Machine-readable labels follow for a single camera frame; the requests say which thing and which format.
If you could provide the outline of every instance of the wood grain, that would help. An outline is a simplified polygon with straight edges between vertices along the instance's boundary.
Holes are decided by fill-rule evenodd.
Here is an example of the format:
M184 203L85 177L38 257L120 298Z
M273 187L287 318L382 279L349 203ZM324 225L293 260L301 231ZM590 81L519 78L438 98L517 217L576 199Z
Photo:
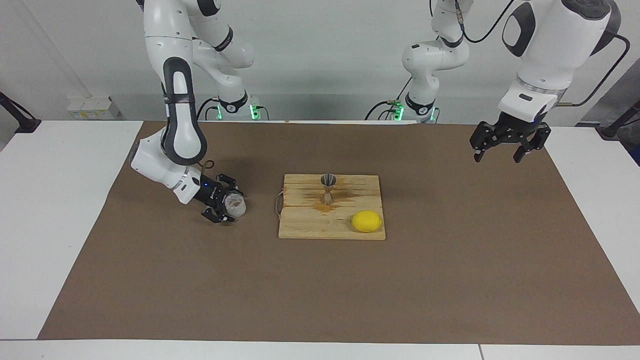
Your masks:
M333 203L324 205L321 174L287 174L280 219L281 239L384 240L386 238L380 180L376 175L336 175ZM351 226L359 211L375 211L382 226L360 233Z

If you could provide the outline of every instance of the yellow lemon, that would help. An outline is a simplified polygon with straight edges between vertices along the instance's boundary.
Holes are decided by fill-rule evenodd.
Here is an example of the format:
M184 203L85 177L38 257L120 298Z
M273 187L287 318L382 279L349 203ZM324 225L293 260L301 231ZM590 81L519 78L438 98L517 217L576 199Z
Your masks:
M361 211L351 218L351 225L361 233L372 233L382 225L382 219L375 211Z

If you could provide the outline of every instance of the brown table surface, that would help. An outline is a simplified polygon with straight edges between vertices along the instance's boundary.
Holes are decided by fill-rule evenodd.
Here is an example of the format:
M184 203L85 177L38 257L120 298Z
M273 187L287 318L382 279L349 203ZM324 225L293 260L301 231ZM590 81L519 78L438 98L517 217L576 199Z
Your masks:
M469 126L202 127L248 214L212 224L125 163L39 339L640 345L546 151L476 164ZM278 239L284 174L325 172L380 176L387 240Z

